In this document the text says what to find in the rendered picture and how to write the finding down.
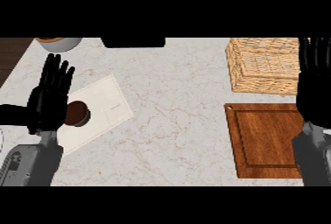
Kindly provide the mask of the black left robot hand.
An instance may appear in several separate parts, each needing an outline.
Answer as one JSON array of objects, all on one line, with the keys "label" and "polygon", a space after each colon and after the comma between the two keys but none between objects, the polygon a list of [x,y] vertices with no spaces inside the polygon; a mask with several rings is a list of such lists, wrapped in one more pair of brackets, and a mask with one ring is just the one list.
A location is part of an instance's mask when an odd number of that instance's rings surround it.
[{"label": "black left robot hand", "polygon": [[25,126],[30,135],[59,129],[67,119],[74,72],[75,68],[61,60],[61,55],[50,53],[27,105],[0,104],[0,125]]}]

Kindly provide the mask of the tan wicker basket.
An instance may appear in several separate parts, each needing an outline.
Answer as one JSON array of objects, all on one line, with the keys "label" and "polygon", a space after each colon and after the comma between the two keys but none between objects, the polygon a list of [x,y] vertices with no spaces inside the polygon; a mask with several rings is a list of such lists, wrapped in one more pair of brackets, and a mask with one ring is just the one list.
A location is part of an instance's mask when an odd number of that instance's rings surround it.
[{"label": "tan wicker basket", "polygon": [[297,38],[231,38],[225,53],[234,92],[296,95]]}]

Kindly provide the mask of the black appliance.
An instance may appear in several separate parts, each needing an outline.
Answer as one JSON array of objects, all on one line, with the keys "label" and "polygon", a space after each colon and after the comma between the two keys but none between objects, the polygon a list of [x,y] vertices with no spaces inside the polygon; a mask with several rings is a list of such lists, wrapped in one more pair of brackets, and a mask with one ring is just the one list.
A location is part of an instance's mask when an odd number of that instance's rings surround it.
[{"label": "black appliance", "polygon": [[102,38],[107,48],[154,48],[166,46],[166,38]]}]

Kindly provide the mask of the white placemat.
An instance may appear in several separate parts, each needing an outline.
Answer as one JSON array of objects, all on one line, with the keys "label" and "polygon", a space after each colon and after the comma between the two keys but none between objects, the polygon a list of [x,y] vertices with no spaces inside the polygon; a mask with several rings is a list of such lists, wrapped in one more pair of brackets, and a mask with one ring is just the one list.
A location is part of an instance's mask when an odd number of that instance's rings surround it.
[{"label": "white placemat", "polygon": [[83,101],[87,104],[90,119],[81,127],[64,125],[59,128],[56,138],[64,147],[64,155],[89,144],[133,117],[114,75],[74,92],[68,96],[68,101]]}]

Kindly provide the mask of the grey bowl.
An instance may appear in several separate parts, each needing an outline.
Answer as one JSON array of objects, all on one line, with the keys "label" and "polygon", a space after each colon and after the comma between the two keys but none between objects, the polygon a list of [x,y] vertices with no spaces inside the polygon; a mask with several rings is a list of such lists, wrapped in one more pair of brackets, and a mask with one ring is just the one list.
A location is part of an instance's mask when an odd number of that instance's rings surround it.
[{"label": "grey bowl", "polygon": [[36,41],[50,53],[64,53],[80,44],[81,38],[36,38]]}]

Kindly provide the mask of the dark brown round cupcake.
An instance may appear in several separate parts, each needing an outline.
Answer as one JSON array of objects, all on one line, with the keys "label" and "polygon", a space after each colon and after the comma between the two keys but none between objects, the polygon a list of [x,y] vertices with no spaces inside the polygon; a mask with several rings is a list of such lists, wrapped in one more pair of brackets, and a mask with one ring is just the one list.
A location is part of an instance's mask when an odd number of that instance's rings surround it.
[{"label": "dark brown round cupcake", "polygon": [[89,106],[83,101],[73,101],[67,105],[67,120],[65,125],[81,127],[89,122],[90,111]]}]

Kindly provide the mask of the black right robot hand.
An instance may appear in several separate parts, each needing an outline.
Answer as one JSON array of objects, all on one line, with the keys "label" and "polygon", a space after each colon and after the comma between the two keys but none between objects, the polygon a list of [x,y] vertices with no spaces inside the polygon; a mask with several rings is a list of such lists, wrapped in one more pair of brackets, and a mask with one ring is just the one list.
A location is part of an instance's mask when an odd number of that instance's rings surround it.
[{"label": "black right robot hand", "polygon": [[306,122],[331,129],[331,37],[299,39],[296,106]]}]

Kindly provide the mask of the brown wooden cutting board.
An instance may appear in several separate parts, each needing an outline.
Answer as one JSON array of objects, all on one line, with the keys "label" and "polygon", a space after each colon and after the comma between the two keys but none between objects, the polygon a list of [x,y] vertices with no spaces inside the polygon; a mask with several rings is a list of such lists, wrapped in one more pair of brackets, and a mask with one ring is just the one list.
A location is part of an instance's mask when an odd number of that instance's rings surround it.
[{"label": "brown wooden cutting board", "polygon": [[300,179],[293,138],[303,117],[293,103],[226,103],[225,114],[240,179]]}]

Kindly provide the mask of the dark brown wooden panel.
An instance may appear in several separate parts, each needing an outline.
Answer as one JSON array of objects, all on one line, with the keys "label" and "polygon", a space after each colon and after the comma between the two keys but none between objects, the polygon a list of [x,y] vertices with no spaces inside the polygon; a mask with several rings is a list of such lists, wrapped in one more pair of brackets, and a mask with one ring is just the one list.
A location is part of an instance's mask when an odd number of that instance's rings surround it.
[{"label": "dark brown wooden panel", "polygon": [[0,87],[6,83],[33,40],[33,38],[0,38]]}]

